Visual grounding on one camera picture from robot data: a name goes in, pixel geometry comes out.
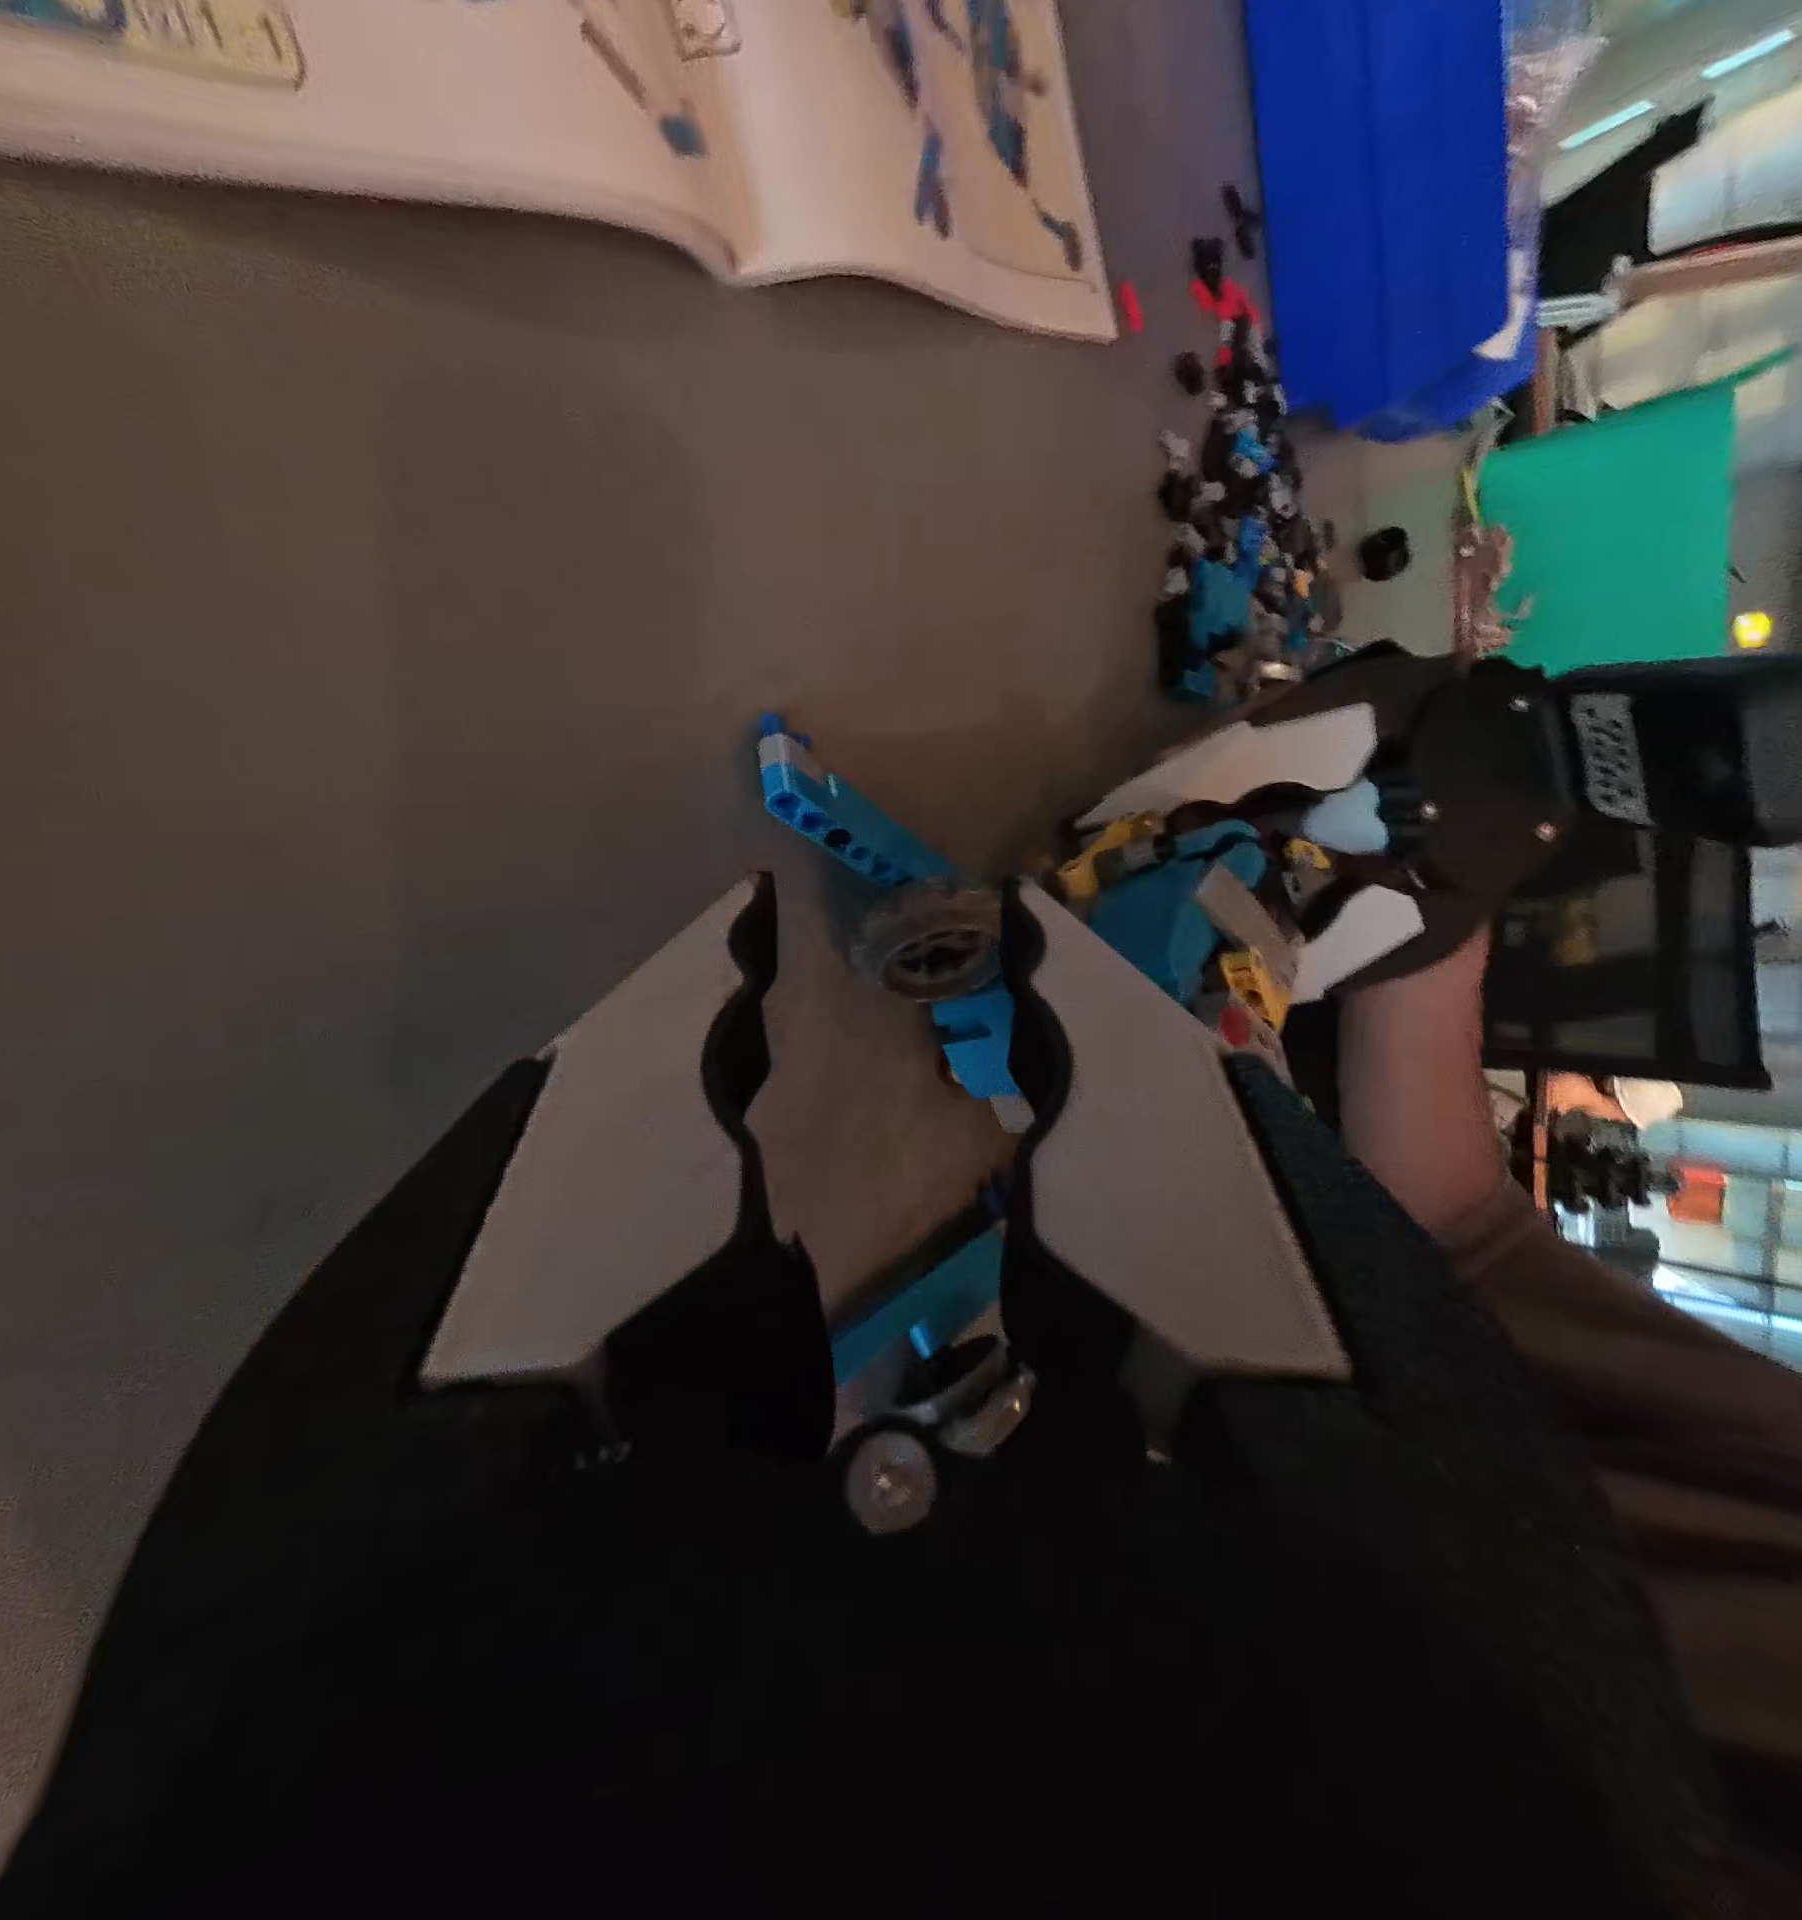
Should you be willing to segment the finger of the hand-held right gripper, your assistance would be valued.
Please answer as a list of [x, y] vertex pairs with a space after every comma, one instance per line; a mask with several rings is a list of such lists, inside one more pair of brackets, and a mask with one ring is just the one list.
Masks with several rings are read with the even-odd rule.
[[1369, 703], [1270, 723], [1232, 721], [1115, 783], [1095, 803], [1073, 814], [1067, 825], [1087, 832], [1135, 814], [1166, 818], [1184, 803], [1230, 807], [1286, 787], [1334, 794], [1356, 785], [1378, 752], [1380, 723]]
[[1414, 977], [1433, 964], [1431, 951], [1422, 896], [1356, 885], [1297, 929], [1288, 1000], [1345, 995]]

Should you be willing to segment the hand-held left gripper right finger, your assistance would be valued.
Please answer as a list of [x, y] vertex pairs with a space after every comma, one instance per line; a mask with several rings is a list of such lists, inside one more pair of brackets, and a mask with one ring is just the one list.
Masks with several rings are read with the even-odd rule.
[[1016, 1251], [1080, 1291], [1056, 1360], [1106, 1358], [1169, 1446], [1213, 1382], [1347, 1388], [1352, 1362], [1219, 1039], [1042, 887], [1003, 902], [1034, 1099]]

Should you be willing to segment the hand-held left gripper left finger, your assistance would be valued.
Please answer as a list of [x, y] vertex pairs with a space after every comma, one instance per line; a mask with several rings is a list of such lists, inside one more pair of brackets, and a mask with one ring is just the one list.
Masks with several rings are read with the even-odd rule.
[[777, 1229], [749, 1125], [777, 971], [777, 885], [753, 873], [546, 1044], [433, 1386], [576, 1388], [632, 1452], [830, 1446], [815, 1264]]

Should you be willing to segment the blue toy robot model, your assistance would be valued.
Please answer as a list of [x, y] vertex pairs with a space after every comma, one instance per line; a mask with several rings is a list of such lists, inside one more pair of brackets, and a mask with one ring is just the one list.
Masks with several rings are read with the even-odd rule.
[[1213, 803], [1073, 827], [1036, 880], [1224, 1050], [1285, 1074], [1299, 929], [1275, 836]]

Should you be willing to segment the blue beam wheel assembly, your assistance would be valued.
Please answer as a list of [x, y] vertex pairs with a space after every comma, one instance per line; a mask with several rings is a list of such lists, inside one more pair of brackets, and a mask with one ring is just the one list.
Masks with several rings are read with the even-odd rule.
[[881, 1422], [937, 1426], [1007, 1377], [1000, 1307], [1014, 1176], [985, 1176], [956, 1212], [830, 1318], [831, 1439]]
[[965, 876], [839, 774], [782, 715], [758, 719], [762, 803], [809, 845], [872, 887], [846, 951], [892, 999], [925, 1010], [941, 1066], [1010, 1134], [1031, 1128], [1031, 1099], [1010, 1068], [1014, 999], [1001, 964], [998, 887]]

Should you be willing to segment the person's right forearm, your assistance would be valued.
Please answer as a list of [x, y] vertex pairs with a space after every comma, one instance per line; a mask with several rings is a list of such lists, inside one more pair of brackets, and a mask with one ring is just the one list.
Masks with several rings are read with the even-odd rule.
[[1345, 1145], [1444, 1249], [1550, 1238], [1513, 1187], [1484, 1070], [1484, 926], [1442, 960], [1339, 1002]]

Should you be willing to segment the grey desk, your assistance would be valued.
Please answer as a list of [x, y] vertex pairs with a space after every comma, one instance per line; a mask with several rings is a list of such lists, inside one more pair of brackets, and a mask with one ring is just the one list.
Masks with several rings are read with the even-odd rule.
[[1180, 732], [1153, 511], [1237, 3], [1063, 3], [1093, 346], [599, 226], [0, 164], [0, 1866], [173, 1457], [508, 1063], [778, 874], [830, 1302], [1007, 1137], [841, 960], [756, 715], [959, 862]]

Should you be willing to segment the pile of loose bricks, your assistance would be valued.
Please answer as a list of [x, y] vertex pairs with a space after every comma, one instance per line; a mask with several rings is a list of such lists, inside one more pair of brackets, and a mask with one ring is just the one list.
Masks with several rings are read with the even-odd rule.
[[1153, 502], [1168, 529], [1153, 599], [1157, 684], [1235, 706], [1341, 652], [1339, 527], [1305, 496], [1281, 350], [1244, 279], [1265, 213], [1226, 180], [1222, 231], [1190, 242], [1191, 297], [1212, 339], [1171, 361], [1193, 412], [1160, 436]]

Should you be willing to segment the black mesh office chair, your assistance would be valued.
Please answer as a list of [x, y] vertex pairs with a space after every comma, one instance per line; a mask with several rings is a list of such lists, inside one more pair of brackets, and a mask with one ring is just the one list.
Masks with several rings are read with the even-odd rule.
[[1579, 827], [1500, 911], [1484, 1004], [1486, 1068], [1769, 1092], [1751, 852]]

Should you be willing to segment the teal plastic bin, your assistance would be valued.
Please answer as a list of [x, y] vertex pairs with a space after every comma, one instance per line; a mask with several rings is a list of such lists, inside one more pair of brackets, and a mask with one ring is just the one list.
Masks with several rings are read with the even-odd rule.
[[1723, 377], [1486, 456], [1506, 657], [1561, 677], [1727, 652], [1736, 396]]

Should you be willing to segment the blue plastic bin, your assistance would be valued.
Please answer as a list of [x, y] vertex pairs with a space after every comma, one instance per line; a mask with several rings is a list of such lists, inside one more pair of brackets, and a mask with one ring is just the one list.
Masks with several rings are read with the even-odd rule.
[[1533, 363], [1502, 3], [1246, 1], [1243, 19], [1290, 405], [1376, 443], [1458, 427]]

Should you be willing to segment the instruction booklet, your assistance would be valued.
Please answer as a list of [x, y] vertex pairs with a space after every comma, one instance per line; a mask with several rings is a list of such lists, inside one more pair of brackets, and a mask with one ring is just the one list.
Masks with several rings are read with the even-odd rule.
[[0, 155], [641, 231], [1118, 335], [1054, 3], [0, 3]]

